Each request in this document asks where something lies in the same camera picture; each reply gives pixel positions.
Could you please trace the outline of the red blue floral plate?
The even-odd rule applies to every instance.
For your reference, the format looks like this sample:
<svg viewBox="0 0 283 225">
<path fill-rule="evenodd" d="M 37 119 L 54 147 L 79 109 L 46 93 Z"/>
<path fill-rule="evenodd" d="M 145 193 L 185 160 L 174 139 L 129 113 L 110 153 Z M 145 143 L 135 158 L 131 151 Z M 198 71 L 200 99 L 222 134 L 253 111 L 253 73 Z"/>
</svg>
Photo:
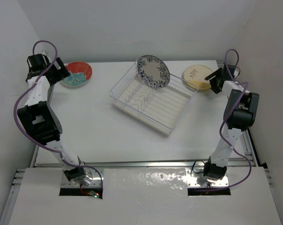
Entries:
<svg viewBox="0 0 283 225">
<path fill-rule="evenodd" d="M 78 88 L 85 85 L 92 78 L 92 67 L 82 61 L 71 62 L 65 65 L 69 76 L 60 81 L 60 83 L 69 88 Z"/>
</svg>

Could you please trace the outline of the cream green twig plate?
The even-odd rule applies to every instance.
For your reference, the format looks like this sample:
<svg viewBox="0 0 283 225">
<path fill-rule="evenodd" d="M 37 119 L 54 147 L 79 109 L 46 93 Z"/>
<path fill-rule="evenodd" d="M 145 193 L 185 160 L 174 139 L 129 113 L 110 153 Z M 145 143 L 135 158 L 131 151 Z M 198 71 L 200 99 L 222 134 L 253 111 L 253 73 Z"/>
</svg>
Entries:
<svg viewBox="0 0 283 225">
<path fill-rule="evenodd" d="M 191 77 L 188 77 L 188 78 L 183 78 L 183 83 L 193 89 L 194 91 L 197 91 L 197 92 L 205 92 L 205 91 L 208 91 L 210 90 L 211 88 L 211 85 L 209 82 L 205 81 L 205 80 L 195 80 L 195 79 L 192 79 Z"/>
</svg>

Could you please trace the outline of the cream yellow plate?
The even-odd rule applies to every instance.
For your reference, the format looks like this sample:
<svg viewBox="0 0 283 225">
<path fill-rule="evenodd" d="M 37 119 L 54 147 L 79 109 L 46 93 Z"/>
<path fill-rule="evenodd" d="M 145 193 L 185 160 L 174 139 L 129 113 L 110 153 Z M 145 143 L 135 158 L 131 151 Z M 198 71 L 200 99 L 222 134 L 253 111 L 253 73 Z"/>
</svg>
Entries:
<svg viewBox="0 0 283 225">
<path fill-rule="evenodd" d="M 212 72 L 213 70 L 205 65 L 193 65 L 185 69 L 182 78 L 191 77 L 195 80 L 204 80 L 204 78 L 210 75 Z"/>
</svg>

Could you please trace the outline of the blue patterned rim plate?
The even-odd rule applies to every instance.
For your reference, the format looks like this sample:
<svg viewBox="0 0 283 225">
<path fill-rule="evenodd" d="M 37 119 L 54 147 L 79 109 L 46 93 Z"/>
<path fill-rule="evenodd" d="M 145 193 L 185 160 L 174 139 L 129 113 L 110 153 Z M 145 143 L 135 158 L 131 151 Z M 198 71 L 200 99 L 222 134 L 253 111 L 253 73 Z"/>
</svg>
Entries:
<svg viewBox="0 0 283 225">
<path fill-rule="evenodd" d="M 170 82 L 168 67 L 156 56 L 141 56 L 136 62 L 136 70 L 141 80 L 153 89 L 164 88 Z"/>
</svg>

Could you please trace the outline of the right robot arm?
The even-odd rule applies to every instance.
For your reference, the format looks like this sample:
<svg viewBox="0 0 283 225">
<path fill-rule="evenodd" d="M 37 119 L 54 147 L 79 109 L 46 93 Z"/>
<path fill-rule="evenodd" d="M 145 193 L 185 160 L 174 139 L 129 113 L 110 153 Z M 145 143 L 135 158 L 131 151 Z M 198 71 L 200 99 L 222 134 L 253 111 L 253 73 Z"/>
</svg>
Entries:
<svg viewBox="0 0 283 225">
<path fill-rule="evenodd" d="M 204 164 L 203 176 L 208 180 L 221 180 L 225 176 L 237 140 L 256 119 L 260 95 L 249 92 L 246 83 L 234 81 L 235 70 L 235 66 L 224 66 L 205 77 L 215 94 L 222 92 L 228 97 L 219 130 L 220 141 Z"/>
</svg>

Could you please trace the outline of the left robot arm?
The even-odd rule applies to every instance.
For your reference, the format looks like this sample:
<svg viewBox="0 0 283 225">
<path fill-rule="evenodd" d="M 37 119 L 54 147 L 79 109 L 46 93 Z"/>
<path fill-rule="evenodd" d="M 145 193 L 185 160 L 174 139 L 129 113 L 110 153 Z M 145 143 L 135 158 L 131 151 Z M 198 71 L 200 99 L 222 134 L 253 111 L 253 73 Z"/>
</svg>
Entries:
<svg viewBox="0 0 283 225">
<path fill-rule="evenodd" d="M 16 115 L 26 134 L 59 161 L 67 180 L 79 183 L 87 175 L 84 163 L 65 149 L 61 136 L 62 125 L 48 102 L 49 89 L 70 76 L 60 58 L 55 62 L 58 66 L 51 64 L 43 53 L 27 58 L 29 72 L 26 81 L 30 91 L 24 107 L 17 109 Z"/>
</svg>

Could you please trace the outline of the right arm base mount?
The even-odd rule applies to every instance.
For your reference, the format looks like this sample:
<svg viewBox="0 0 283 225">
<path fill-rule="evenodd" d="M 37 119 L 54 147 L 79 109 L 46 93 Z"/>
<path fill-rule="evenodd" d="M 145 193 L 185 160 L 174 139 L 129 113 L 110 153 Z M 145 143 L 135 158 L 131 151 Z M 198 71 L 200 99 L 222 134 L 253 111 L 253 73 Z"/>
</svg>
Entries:
<svg viewBox="0 0 283 225">
<path fill-rule="evenodd" d="M 229 181 L 227 175 L 225 175 L 220 180 L 212 180 L 204 177 L 205 162 L 201 160 L 196 160 L 192 165 L 186 168 L 186 184 L 188 188 L 191 189 L 217 189 L 217 188 L 227 188 L 229 186 Z"/>
</svg>

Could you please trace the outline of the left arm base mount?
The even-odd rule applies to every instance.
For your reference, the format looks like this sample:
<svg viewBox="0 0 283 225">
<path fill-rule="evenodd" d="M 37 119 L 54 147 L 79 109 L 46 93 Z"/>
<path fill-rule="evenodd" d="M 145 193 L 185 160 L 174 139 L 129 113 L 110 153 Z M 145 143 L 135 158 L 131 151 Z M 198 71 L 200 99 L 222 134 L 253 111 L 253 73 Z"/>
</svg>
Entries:
<svg viewBox="0 0 283 225">
<path fill-rule="evenodd" d="M 104 181 L 104 171 L 100 170 L 101 177 L 93 169 L 86 169 L 87 175 L 82 180 L 84 188 L 102 188 L 102 181 Z M 69 181 L 65 175 L 62 176 L 61 188 L 80 188 L 80 181 Z"/>
</svg>

